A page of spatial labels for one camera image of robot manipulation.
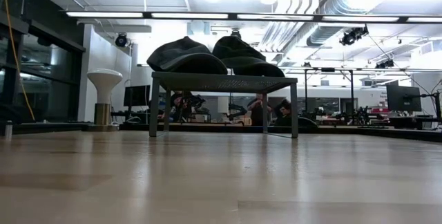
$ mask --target spotlight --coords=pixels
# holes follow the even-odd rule
[[[384,69],[384,68],[392,68],[392,67],[394,67],[394,61],[393,61],[393,59],[388,59],[384,62],[380,62],[380,63],[376,64],[375,68]]]
[[[339,40],[339,43],[341,43],[344,46],[352,45],[365,35],[368,35],[367,25],[365,25],[364,28],[352,28],[351,31],[344,32],[344,37],[341,40]]]
[[[125,48],[131,44],[131,41],[127,38],[127,33],[118,34],[117,39],[115,40],[115,45],[121,48]]]
[[[37,39],[37,43],[45,47],[49,47],[52,44],[50,41],[40,37]]]
[[[241,34],[239,30],[232,30],[232,33],[230,34],[232,37],[237,37],[241,39]]]

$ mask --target bottle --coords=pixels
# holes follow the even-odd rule
[[[5,140],[11,140],[12,138],[12,121],[8,120],[5,127]]]

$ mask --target computer monitor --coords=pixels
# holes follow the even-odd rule
[[[417,87],[387,85],[388,109],[391,111],[422,111],[420,94]]]
[[[124,106],[147,106],[151,86],[130,86],[124,91]]]

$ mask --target wooden floor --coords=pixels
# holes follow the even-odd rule
[[[436,143],[120,131],[14,136],[0,148],[1,224],[442,219]]]

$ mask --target yellow cable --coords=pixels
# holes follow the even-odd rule
[[[9,15],[8,0],[5,0],[5,7],[6,7],[6,17],[8,18],[8,25],[9,25],[9,36],[10,36],[11,44],[12,44],[12,51],[14,53],[15,65],[17,66],[17,72],[19,73],[19,80],[20,80],[21,90],[23,91],[23,95],[25,96],[26,105],[28,106],[29,113],[30,113],[30,115],[32,117],[32,120],[35,121],[34,112],[32,111],[32,108],[29,105],[28,96],[26,95],[25,87],[24,87],[23,81],[21,80],[21,77],[20,77],[19,58],[17,57],[17,52],[16,52],[16,49],[15,49],[14,36],[12,35],[12,25],[11,25],[11,18],[10,18],[10,15]]]

